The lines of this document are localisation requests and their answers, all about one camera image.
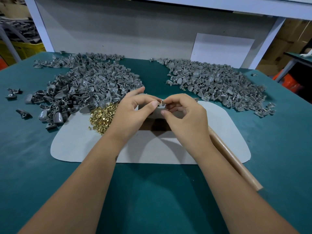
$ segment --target pile of brass pins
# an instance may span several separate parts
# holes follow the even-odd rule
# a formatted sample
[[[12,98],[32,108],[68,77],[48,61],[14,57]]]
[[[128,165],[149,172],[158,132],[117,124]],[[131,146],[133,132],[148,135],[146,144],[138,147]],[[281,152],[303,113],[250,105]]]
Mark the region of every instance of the pile of brass pins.
[[[105,108],[97,107],[91,112],[90,123],[93,129],[104,134],[110,126],[118,104],[110,104]]]

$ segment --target cardboard tube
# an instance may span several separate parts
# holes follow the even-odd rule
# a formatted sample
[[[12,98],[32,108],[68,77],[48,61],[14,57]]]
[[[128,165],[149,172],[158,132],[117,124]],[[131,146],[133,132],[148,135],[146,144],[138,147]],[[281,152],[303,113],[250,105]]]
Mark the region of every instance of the cardboard tube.
[[[255,191],[259,191],[263,186],[256,180],[256,178],[248,171],[247,168],[238,160],[232,151],[224,144],[220,137],[209,126],[210,138],[213,145],[220,151],[225,159],[232,165],[232,167],[247,181]]]

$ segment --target teal work table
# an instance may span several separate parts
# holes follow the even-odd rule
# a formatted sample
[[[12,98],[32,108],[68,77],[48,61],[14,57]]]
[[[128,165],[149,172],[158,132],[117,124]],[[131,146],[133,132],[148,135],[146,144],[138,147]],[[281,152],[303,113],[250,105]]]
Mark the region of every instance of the teal work table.
[[[56,131],[45,130],[37,105],[24,97],[43,90],[55,74],[68,69],[32,67],[40,53],[0,71],[0,232],[16,233],[77,168],[55,160],[50,145]],[[123,59],[139,74],[146,93],[166,98],[186,92],[166,85],[168,69],[157,62]],[[253,111],[226,109],[251,151],[245,166],[263,185],[259,193],[301,234],[312,230],[312,106],[258,71],[244,70],[267,87],[276,114],[259,118]],[[24,91],[7,101],[7,88]],[[23,120],[23,109],[34,118]],[[97,233],[228,233],[197,165],[116,164]]]

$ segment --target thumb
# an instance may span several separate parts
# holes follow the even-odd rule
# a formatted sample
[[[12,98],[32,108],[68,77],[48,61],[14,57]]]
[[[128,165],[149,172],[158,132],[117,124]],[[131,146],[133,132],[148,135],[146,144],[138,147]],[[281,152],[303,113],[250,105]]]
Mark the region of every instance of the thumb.
[[[158,101],[150,102],[142,107],[140,110],[138,110],[138,113],[140,113],[142,117],[146,119],[156,109],[157,106]]]
[[[161,114],[163,115],[163,117],[166,119],[167,123],[169,125],[173,125],[174,123],[176,123],[178,120],[180,120],[179,118],[175,117],[170,111],[167,110],[162,110]]]

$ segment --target white cardboard sheet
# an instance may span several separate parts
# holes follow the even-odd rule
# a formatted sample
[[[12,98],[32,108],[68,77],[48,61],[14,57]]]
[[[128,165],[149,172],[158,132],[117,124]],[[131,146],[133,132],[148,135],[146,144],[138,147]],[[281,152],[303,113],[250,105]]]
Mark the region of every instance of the white cardboard sheet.
[[[249,148],[227,112],[210,102],[200,101],[210,127],[244,163],[251,158]],[[90,114],[77,112],[68,118],[55,136],[51,155],[62,161],[82,162],[101,135],[89,130]],[[138,131],[121,150],[120,163],[196,164],[172,131]]]
[[[191,60],[240,68],[254,41],[254,39],[197,33]]]

